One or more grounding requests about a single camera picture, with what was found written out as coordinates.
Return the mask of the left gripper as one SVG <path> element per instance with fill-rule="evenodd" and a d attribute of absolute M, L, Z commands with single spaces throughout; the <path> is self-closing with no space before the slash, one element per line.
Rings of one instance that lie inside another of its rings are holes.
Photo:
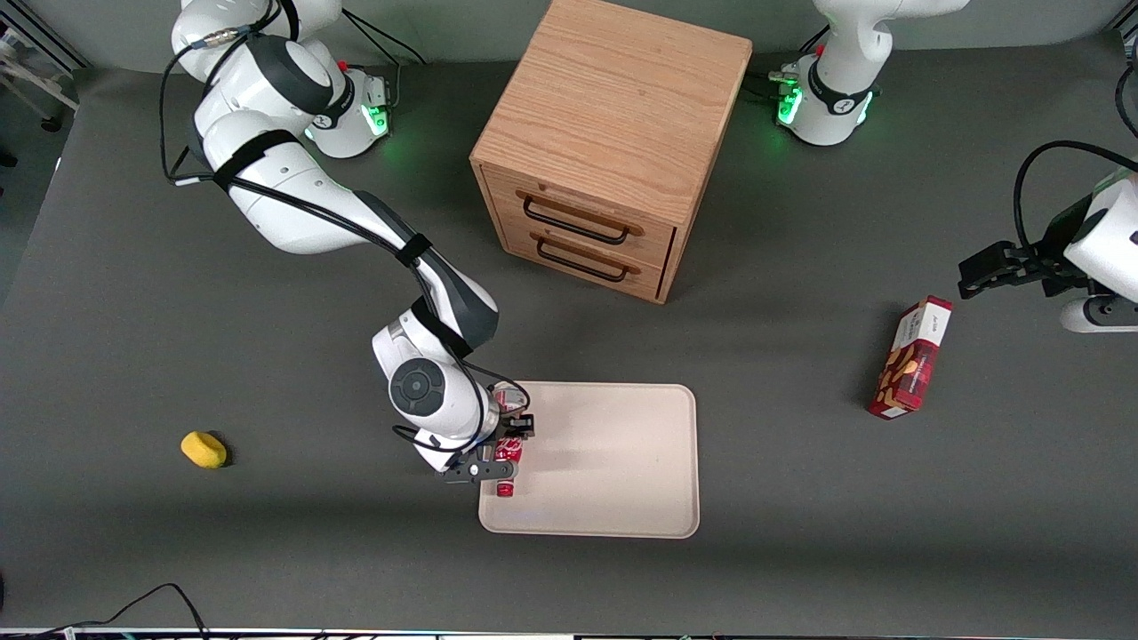
<path fill-rule="evenodd" d="M 1046 297 L 1086 289 L 1090 284 L 1088 276 L 1065 259 L 1054 260 L 1047 252 L 1037 251 L 1032 244 L 993 243 L 978 252 L 976 259 L 962 260 L 957 268 L 960 300 L 972 300 L 1000 277 L 1005 286 L 1040 284 Z"/>

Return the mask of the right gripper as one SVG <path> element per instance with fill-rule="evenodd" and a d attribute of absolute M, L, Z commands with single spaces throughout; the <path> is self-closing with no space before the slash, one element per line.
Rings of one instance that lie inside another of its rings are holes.
<path fill-rule="evenodd" d="M 501 416 L 501 440 L 528 440 L 533 434 L 535 434 L 535 417 L 531 413 L 516 412 Z M 417 453 L 435 471 L 444 473 L 484 440 L 485 435 L 451 438 L 431 432 L 418 432 L 412 442 Z"/>

